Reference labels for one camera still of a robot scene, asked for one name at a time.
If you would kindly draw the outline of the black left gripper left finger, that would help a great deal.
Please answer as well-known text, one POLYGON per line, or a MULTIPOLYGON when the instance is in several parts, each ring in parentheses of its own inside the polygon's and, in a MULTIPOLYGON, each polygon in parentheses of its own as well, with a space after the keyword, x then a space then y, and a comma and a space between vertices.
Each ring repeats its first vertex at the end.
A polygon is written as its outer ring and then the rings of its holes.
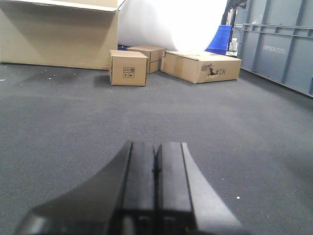
POLYGON ((33 207, 17 235, 152 235, 155 232, 155 149, 127 141, 94 176, 33 207))

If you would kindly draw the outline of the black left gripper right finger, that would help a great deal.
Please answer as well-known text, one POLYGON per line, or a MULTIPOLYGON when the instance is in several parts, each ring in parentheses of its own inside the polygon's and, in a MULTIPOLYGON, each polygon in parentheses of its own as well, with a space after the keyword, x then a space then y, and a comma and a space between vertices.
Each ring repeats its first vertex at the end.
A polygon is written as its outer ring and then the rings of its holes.
POLYGON ((167 142, 156 155, 158 235, 247 235, 195 164, 187 144, 167 142))

